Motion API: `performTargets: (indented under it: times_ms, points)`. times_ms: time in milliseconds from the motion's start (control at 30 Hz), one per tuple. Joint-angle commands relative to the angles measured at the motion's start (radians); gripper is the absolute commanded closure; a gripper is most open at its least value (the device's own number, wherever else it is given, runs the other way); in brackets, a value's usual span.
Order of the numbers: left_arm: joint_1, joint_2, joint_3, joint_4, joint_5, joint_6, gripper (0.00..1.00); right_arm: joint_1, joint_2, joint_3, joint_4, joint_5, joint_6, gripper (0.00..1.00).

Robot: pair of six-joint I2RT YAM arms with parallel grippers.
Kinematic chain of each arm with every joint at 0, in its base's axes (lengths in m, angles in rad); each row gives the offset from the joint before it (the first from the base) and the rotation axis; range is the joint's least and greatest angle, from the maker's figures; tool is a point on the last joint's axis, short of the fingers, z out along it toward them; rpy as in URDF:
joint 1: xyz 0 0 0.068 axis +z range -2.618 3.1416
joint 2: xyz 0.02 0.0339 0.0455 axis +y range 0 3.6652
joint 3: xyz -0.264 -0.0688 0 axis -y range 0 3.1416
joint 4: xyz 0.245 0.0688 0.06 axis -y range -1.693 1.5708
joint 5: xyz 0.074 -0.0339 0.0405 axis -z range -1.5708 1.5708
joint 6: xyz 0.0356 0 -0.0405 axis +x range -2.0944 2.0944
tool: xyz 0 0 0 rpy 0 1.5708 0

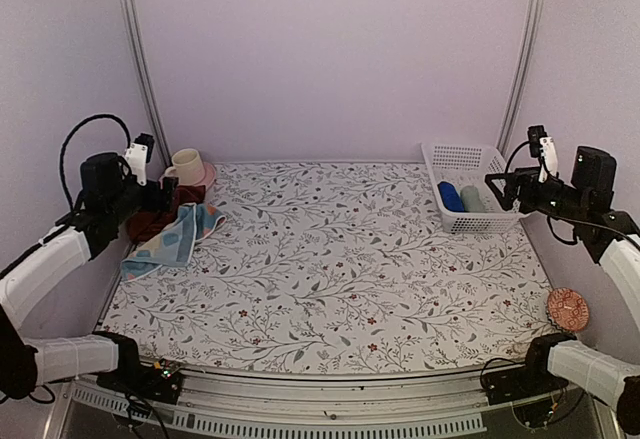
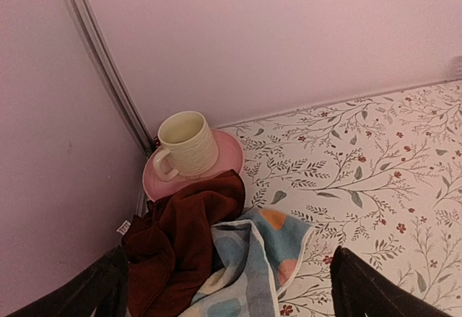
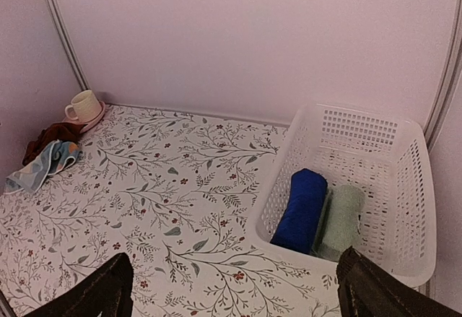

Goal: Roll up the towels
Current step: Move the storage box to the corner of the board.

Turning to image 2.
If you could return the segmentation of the blue patterned towel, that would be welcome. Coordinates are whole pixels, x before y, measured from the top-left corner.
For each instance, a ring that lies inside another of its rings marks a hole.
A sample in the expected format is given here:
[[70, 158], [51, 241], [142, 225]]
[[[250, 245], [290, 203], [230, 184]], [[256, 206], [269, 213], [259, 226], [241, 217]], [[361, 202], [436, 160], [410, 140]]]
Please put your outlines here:
[[219, 270], [183, 316], [278, 316], [279, 296], [302, 265], [311, 226], [273, 210], [250, 210], [212, 226]]

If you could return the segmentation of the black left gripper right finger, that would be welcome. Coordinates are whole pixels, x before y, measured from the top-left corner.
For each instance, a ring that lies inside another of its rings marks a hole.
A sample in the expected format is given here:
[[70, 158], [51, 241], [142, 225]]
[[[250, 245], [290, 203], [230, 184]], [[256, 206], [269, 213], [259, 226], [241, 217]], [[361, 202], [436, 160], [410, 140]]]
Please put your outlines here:
[[402, 290], [345, 247], [331, 262], [331, 295], [340, 317], [444, 317], [447, 313]]

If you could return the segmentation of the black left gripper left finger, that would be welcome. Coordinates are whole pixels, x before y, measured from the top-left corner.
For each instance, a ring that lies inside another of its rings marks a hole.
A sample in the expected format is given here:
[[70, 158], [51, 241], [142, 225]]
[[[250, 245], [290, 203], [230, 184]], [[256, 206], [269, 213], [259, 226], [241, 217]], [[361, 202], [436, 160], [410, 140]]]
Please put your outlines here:
[[128, 259], [117, 246], [71, 281], [11, 313], [11, 316], [125, 316]]

